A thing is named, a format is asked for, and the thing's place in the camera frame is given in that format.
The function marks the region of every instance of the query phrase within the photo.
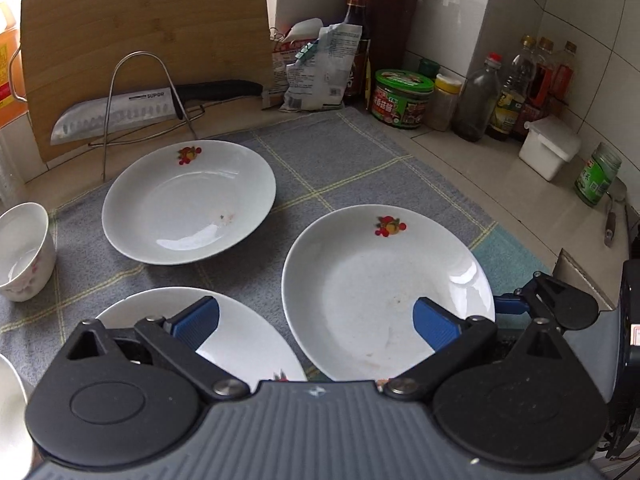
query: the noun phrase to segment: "white plate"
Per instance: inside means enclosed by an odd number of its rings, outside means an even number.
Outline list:
[[[389,225],[385,237],[377,224],[386,216],[402,226]],[[318,219],[293,244],[282,274],[293,335],[336,381],[388,379],[433,354],[413,324],[422,296],[462,319],[495,319],[473,254],[441,225],[399,207],[357,205]]]
[[[227,296],[186,286],[153,288],[111,305],[98,319],[107,328],[130,328],[146,316],[172,317],[203,296],[220,306],[216,331],[198,348],[198,354],[249,385],[284,373],[289,381],[306,381],[298,358],[286,341],[259,314]]]
[[[187,156],[179,153],[191,148]],[[196,262],[251,234],[275,193],[273,171],[249,148],[221,140],[181,142],[149,153],[116,179],[104,199],[102,228],[133,260]]]

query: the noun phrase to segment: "kitchen countertop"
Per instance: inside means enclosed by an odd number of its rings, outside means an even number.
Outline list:
[[[260,110],[260,99],[251,98],[207,107],[194,129],[199,137],[209,137],[296,117],[277,109]],[[617,303],[622,263],[628,259],[624,209],[620,204],[614,206],[618,225],[613,245],[608,248],[603,243],[607,201],[590,208],[572,189],[583,165],[579,158],[565,165],[549,183],[518,158],[520,144],[516,142],[484,137],[472,144],[451,132],[436,132],[425,126],[418,130],[384,128],[407,152],[482,206],[549,269],[564,248]],[[108,178],[153,150],[190,139],[191,134],[179,128],[158,139],[111,147]],[[102,150],[91,150],[30,181],[27,189],[32,200],[51,210],[98,186],[101,169]]]

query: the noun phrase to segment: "plaid cloth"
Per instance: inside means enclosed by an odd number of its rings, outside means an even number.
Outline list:
[[[359,203],[404,207],[449,229],[476,255],[494,294],[513,291],[543,265],[443,176],[404,152],[354,108],[217,136],[259,153],[276,177],[273,209],[244,241],[196,264],[148,266],[114,250],[102,232],[107,183],[52,211],[58,262],[44,290],[11,304],[0,298],[0,352],[36,383],[76,324],[131,294],[160,286],[215,290],[254,309],[318,371],[289,330],[280,297],[284,260],[311,222]]]

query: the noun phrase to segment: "white bowl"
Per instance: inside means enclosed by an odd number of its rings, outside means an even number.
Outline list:
[[[399,221],[379,226],[386,216]],[[392,378],[433,354],[414,329],[423,296],[462,319],[495,319],[473,254],[441,225],[399,207],[357,205],[318,219],[293,244],[282,274],[293,335],[336,381]]]
[[[33,387],[0,354],[0,470],[2,480],[21,480],[39,460],[24,423]]]
[[[55,265],[43,206],[27,202],[0,216],[0,294],[11,301],[30,300],[47,284]]]
[[[273,171],[249,148],[182,142],[140,158],[116,179],[104,199],[102,228],[133,260],[186,264],[246,238],[267,216],[275,193]]]
[[[273,326],[242,303],[211,290],[153,288],[111,305],[97,318],[107,328],[129,328],[147,316],[175,316],[203,296],[216,298],[220,322],[198,354],[243,380],[252,391],[259,381],[282,375],[289,381],[306,381],[298,358]]]

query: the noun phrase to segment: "orange container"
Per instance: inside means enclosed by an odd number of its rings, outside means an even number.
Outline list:
[[[6,21],[5,29],[0,32],[0,128],[27,111],[27,103],[16,100],[9,89],[9,60],[20,45],[20,29],[15,23],[14,14],[5,2],[0,2],[0,11]],[[12,65],[15,92],[23,96],[24,76],[22,74],[21,54],[15,57]]]

